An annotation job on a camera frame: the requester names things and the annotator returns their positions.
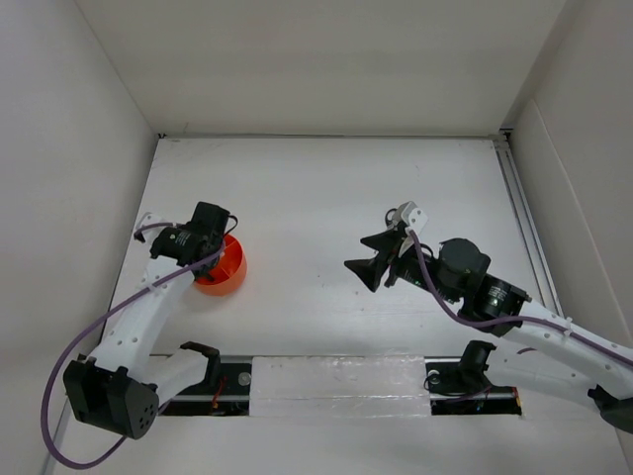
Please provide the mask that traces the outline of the black handled scissors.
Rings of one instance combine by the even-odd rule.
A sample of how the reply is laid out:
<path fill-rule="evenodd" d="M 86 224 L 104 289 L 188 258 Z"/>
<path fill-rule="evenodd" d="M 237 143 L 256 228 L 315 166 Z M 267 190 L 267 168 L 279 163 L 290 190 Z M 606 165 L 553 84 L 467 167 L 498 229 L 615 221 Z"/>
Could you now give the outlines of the black handled scissors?
<path fill-rule="evenodd" d="M 385 225 L 388 229 L 395 227 L 398 223 L 398 210 L 396 208 L 390 209 L 385 215 Z"/>

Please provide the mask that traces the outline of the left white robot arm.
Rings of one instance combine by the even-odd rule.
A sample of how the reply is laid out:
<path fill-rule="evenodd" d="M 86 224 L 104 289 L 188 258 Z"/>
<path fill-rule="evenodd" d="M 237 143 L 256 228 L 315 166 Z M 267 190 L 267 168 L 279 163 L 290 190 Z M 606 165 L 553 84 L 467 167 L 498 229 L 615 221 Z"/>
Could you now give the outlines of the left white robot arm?
<path fill-rule="evenodd" d="M 184 224 L 142 217 L 134 238 L 150 247 L 138 298 L 124 305 L 91 353 L 71 361 L 63 373 L 76 419 L 139 439 L 173 397 L 190 387 L 206 393 L 218 386 L 221 357 L 211 346 L 187 341 L 155 367 L 149 359 L 177 301 L 218 265 L 232 218 L 228 210 L 206 202 L 198 203 Z"/>

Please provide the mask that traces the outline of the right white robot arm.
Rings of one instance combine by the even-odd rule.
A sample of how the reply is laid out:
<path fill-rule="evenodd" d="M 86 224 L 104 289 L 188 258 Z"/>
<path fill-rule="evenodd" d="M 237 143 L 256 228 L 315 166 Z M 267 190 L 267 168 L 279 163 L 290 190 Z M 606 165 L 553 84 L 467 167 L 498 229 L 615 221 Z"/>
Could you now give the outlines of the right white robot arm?
<path fill-rule="evenodd" d="M 372 292 L 398 280 L 430 293 L 456 323 L 520 345 L 514 355 L 487 341 L 470 341 L 450 370 L 427 377 L 430 392 L 452 401 L 494 386 L 526 387 L 573 401 L 625 432 L 632 430 L 632 351 L 589 332 L 492 276 L 491 260 L 465 238 L 439 252 L 414 232 L 393 228 L 364 237 L 369 259 L 344 265 Z"/>

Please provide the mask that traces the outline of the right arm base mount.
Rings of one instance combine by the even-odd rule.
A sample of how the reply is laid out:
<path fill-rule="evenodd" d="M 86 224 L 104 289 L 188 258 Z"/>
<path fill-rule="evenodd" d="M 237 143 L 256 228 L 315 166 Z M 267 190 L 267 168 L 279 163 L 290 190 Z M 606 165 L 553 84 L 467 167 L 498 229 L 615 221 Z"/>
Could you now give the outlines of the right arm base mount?
<path fill-rule="evenodd" d="M 487 361 L 496 347 L 470 341 L 459 357 L 425 359 L 423 388 L 433 416 L 521 416 L 514 387 L 495 386 L 486 376 Z"/>

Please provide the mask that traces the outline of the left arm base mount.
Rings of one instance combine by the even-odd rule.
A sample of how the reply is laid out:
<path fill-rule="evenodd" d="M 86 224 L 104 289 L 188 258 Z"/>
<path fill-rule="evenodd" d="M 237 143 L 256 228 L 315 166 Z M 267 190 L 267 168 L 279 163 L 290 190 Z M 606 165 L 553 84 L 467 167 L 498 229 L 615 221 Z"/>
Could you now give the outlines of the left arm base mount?
<path fill-rule="evenodd" d="M 162 416 L 246 417 L 249 415 L 252 356 L 221 356 L 213 347 L 188 341 L 183 350 L 202 354 L 207 361 L 203 380 L 183 389 L 161 405 Z"/>

